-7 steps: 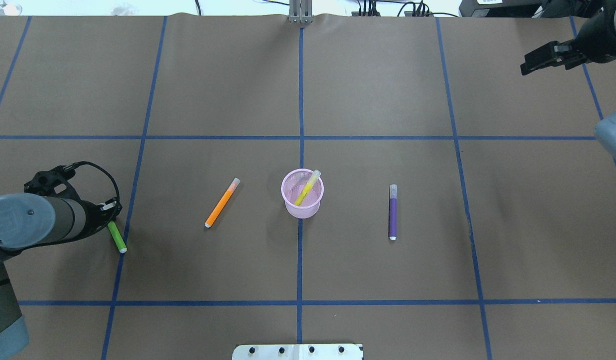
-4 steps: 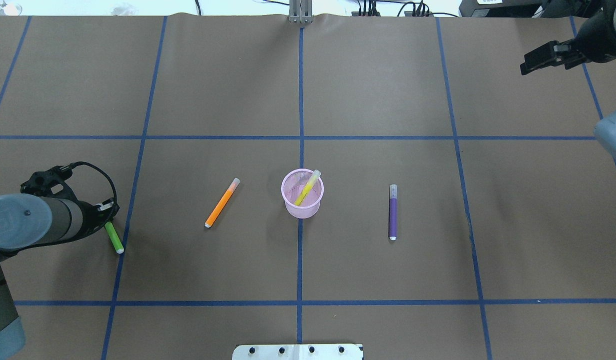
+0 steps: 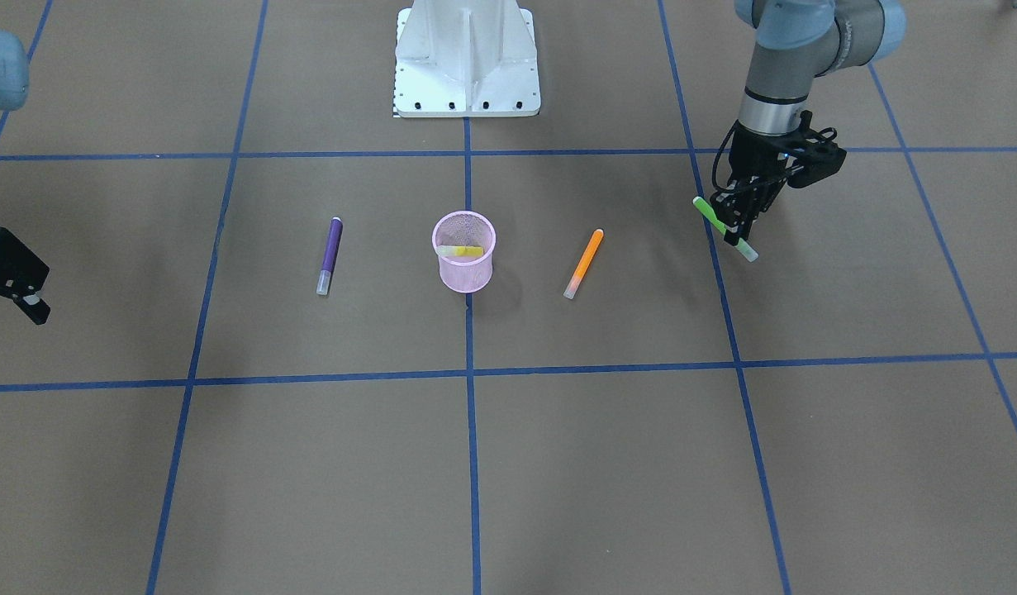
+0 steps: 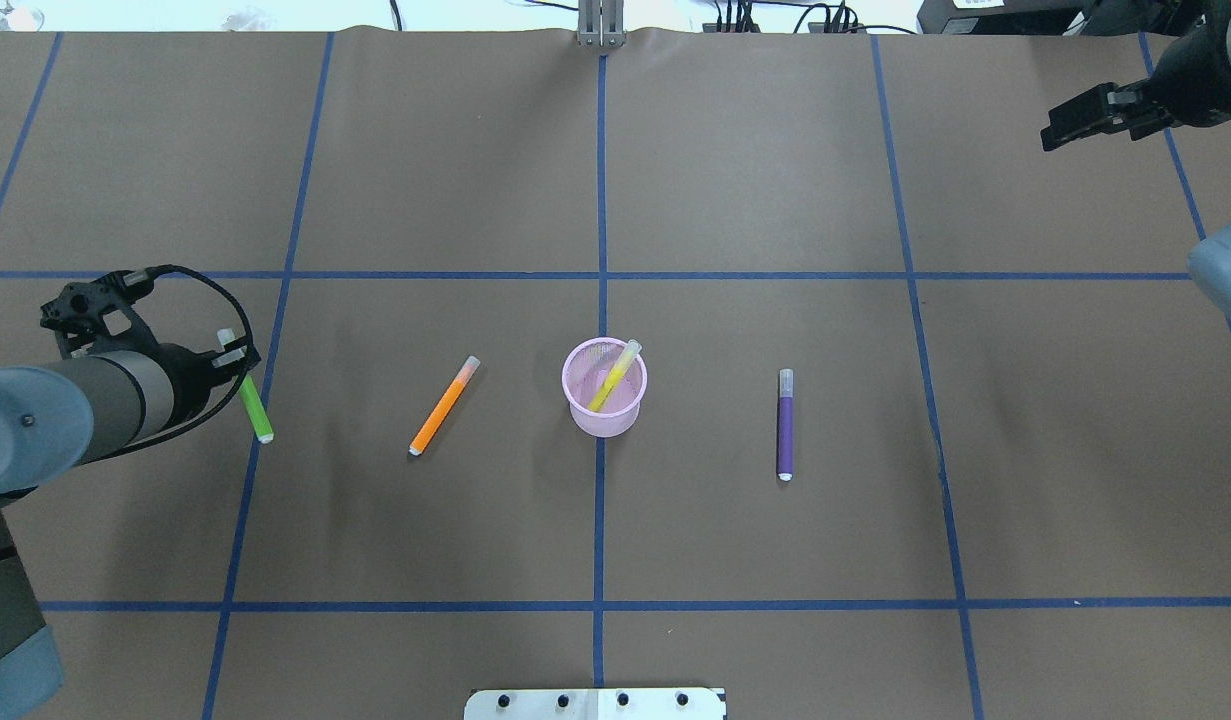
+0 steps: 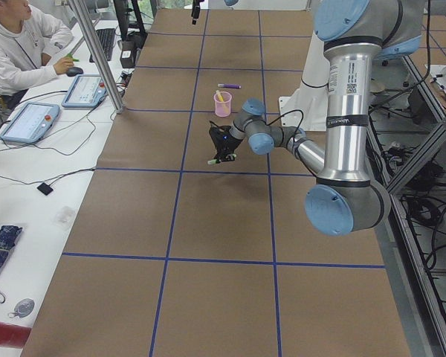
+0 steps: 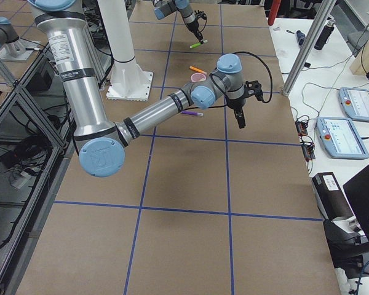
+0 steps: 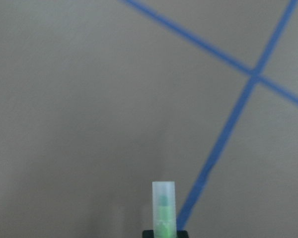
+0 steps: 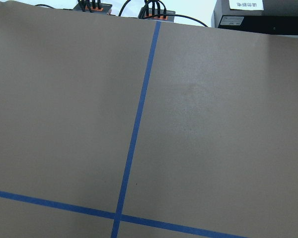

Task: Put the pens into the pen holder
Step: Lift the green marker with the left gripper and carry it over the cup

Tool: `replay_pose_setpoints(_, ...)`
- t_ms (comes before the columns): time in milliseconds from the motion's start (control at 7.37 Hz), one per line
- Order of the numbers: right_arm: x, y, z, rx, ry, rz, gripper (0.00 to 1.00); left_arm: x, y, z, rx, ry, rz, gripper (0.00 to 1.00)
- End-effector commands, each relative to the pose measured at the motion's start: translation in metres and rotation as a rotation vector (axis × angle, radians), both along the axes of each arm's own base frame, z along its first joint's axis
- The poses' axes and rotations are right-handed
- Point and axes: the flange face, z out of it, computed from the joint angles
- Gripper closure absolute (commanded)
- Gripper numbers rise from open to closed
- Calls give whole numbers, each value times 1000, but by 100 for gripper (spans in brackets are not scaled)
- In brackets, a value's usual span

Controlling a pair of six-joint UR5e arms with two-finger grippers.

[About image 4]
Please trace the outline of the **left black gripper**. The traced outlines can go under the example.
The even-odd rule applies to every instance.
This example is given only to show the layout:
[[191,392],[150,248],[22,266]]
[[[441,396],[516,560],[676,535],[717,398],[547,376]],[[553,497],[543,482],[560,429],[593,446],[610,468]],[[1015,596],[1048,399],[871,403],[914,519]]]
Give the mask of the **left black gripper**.
[[203,414],[214,388],[236,382],[235,372],[250,372],[262,356],[249,340],[223,350],[194,352],[181,345],[164,345],[164,373],[170,378],[174,406],[166,430],[180,427]]

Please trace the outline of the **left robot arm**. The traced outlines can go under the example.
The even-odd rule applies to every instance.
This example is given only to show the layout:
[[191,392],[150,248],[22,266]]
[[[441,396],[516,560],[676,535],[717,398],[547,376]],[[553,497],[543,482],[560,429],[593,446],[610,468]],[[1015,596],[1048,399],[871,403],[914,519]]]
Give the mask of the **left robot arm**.
[[0,368],[0,719],[43,706],[65,679],[4,510],[71,469],[190,430],[214,388],[238,389],[257,363],[234,340],[206,352],[111,346]]

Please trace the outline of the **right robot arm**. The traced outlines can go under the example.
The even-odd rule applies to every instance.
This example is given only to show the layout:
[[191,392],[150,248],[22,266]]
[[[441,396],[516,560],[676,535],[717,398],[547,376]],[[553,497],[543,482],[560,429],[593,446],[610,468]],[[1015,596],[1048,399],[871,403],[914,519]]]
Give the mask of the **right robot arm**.
[[1192,282],[1231,322],[1231,1],[1201,1],[1190,30],[1150,54],[1139,81],[1098,82],[1048,111],[1043,150],[1081,138],[1174,133],[1181,167],[1194,170],[1213,210],[1188,251]]

